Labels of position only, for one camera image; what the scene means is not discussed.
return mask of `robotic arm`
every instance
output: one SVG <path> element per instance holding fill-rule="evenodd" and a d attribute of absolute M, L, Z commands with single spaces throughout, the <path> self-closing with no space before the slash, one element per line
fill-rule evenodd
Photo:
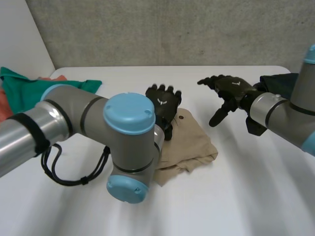
<path fill-rule="evenodd" d="M 148 192 L 164 133 L 171 138 L 170 123 L 180 102 L 180 91 L 165 91 L 164 85 L 153 85 L 146 96 L 122 93 L 110 99 L 68 85 L 52 86 L 35 108 L 0 124 L 0 177 L 79 133 L 110 147 L 108 192 L 139 203 Z"/>
<path fill-rule="evenodd" d="M 278 134 L 301 150 L 315 156 L 315 45 L 306 57 L 290 100 L 278 94 L 257 91 L 245 80 L 212 76 L 198 82 L 215 90 L 224 104 L 209 125 L 218 125 L 229 111 L 237 108 L 248 114 L 248 132 L 260 136 L 266 129 Z"/>

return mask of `green cloth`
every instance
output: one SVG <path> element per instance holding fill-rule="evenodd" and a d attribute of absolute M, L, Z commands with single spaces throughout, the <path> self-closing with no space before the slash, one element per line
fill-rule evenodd
<path fill-rule="evenodd" d="M 0 78 L 3 80 L 2 87 L 14 114 L 32 109 L 40 101 L 45 90 L 52 85 L 72 85 L 84 91 L 96 93 L 102 84 L 99 80 L 84 82 L 29 80 L 5 67 L 0 69 Z"/>

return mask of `blue end cap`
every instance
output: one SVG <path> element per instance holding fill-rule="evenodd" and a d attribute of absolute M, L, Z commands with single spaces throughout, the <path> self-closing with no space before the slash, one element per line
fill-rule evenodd
<path fill-rule="evenodd" d="M 47 94 L 49 94 L 53 89 L 60 87 L 60 86 L 71 86 L 71 85 L 64 85 L 64 84 L 51 85 L 49 88 L 47 88 L 45 90 L 45 92 L 43 93 L 43 95 L 40 98 L 40 101 L 43 101 L 45 99 L 45 97 L 47 96 Z"/>
<path fill-rule="evenodd" d="M 313 44 L 306 53 L 304 62 L 308 64 L 315 64 L 315 44 Z"/>
<path fill-rule="evenodd" d="M 302 144 L 301 149 L 310 155 L 315 156 L 315 132 L 313 132 Z"/>
<path fill-rule="evenodd" d="M 142 202 L 149 190 L 144 183 L 120 175 L 110 176 L 106 188 L 114 198 L 131 204 Z"/>
<path fill-rule="evenodd" d="M 146 133 L 156 122 L 152 101 L 131 92 L 110 98 L 105 104 L 103 115 L 110 127 L 127 135 Z"/>

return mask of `tan fabric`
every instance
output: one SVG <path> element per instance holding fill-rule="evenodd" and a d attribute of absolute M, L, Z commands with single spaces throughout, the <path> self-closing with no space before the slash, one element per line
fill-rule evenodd
<path fill-rule="evenodd" d="M 218 155 L 210 138 L 188 110 L 179 108 L 172 125 L 173 137 L 164 142 L 154 174 L 154 180 L 160 186 L 183 171 L 192 172 L 198 166 L 209 164 Z"/>

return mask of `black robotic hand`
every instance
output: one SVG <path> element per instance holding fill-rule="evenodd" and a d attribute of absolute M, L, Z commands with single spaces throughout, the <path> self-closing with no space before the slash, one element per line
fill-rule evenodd
<path fill-rule="evenodd" d="M 176 91 L 169 86 L 165 90 L 165 85 L 160 85 L 158 88 L 156 84 L 149 87 L 146 91 L 146 97 L 149 98 L 155 108 L 156 124 L 162 128 L 165 133 L 165 140 L 171 140 L 173 126 L 171 125 L 174 119 L 177 108 L 182 101 L 182 92 Z"/>
<path fill-rule="evenodd" d="M 212 76 L 198 81 L 199 85 L 207 85 L 214 90 L 219 97 L 224 99 L 224 103 L 210 119 L 211 127 L 217 126 L 227 115 L 228 112 L 236 111 L 237 108 L 243 109 L 248 113 L 246 125 L 248 132 L 260 136 L 266 128 L 250 117 L 250 107 L 254 99 L 263 92 L 257 91 L 245 80 L 232 76 Z"/>

